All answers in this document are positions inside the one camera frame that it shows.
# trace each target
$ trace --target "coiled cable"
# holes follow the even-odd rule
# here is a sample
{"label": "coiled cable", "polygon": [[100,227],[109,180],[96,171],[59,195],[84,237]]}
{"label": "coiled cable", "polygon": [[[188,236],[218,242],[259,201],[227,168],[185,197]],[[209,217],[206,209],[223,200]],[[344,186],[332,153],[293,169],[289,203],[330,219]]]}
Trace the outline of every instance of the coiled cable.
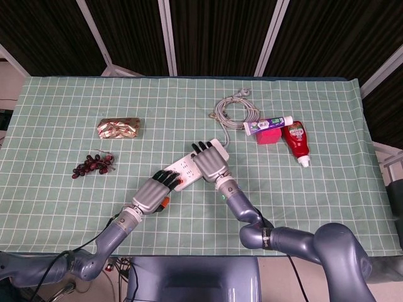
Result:
{"label": "coiled cable", "polygon": [[[249,121],[258,121],[260,118],[260,111],[257,109],[252,103],[250,103],[247,99],[243,98],[244,96],[249,95],[249,90],[242,89],[238,93],[233,96],[229,96],[225,99],[219,101],[214,108],[214,112],[210,113],[208,116],[218,121],[225,133],[225,144],[224,148],[229,146],[230,138],[228,134],[227,128],[242,130],[244,129],[244,122]],[[243,121],[233,121],[228,116],[225,111],[227,105],[236,103],[242,104],[246,108],[246,117]]]}

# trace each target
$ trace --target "ketchup bottle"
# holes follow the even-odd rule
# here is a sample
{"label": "ketchup bottle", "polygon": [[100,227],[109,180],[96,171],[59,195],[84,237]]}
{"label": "ketchup bottle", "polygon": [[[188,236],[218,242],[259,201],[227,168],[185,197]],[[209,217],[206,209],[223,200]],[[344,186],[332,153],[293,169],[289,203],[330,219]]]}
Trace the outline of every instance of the ketchup bottle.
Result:
{"label": "ketchup bottle", "polygon": [[304,168],[308,167],[310,158],[307,134],[301,122],[294,121],[292,125],[283,127],[283,135],[298,163]]}

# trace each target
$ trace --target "electrical outlet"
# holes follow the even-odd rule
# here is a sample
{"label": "electrical outlet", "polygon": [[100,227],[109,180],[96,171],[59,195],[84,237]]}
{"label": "electrical outlet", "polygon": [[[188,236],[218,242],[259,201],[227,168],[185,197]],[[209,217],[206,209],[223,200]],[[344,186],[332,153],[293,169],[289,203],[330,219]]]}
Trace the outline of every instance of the electrical outlet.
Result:
{"label": "electrical outlet", "polygon": [[[225,151],[221,143],[216,138],[214,138],[210,142],[217,149],[217,151],[220,152],[221,156],[226,161],[228,161],[229,154],[227,153],[227,151]],[[182,180],[182,183],[176,186],[175,191],[182,191],[185,187],[193,184],[195,181],[202,177],[202,174],[197,168],[195,162],[193,161],[193,159],[191,159],[191,154],[196,154],[196,152],[193,151],[192,153],[189,153],[182,159],[179,159],[177,162],[165,168],[166,171],[175,171],[177,173],[180,173],[179,178]]]}

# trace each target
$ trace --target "red grapes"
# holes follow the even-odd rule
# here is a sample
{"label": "red grapes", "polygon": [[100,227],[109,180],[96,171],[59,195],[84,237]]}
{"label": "red grapes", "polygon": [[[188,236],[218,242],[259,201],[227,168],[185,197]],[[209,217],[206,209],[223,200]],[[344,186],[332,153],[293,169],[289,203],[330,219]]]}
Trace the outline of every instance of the red grapes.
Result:
{"label": "red grapes", "polygon": [[90,173],[96,169],[99,170],[100,174],[108,173],[112,167],[114,157],[112,154],[107,154],[105,157],[101,158],[99,154],[96,154],[94,158],[91,155],[87,155],[87,159],[83,164],[79,164],[75,169],[73,169],[73,175],[71,178],[76,179],[79,176],[85,176],[86,173]]}

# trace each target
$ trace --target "green tablecloth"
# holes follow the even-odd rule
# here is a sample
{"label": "green tablecloth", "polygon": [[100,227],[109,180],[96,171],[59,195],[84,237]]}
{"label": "green tablecloth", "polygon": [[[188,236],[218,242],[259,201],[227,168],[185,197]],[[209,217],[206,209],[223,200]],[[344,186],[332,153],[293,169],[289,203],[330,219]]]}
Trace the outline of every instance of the green tablecloth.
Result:
{"label": "green tablecloth", "polygon": [[[0,250],[60,252],[99,233],[156,171],[218,138],[215,103],[238,89],[263,117],[292,115],[308,133],[311,167],[301,168],[283,141],[257,145],[229,130],[232,175],[275,226],[314,232],[344,223],[370,255],[401,253],[358,81],[292,82],[217,79],[27,78],[0,150]],[[228,114],[242,118],[241,105]],[[100,140],[105,117],[139,117],[140,136]],[[71,179],[90,150],[110,150],[117,170]],[[245,249],[242,223],[200,180],[144,221],[116,254],[274,255]]]}

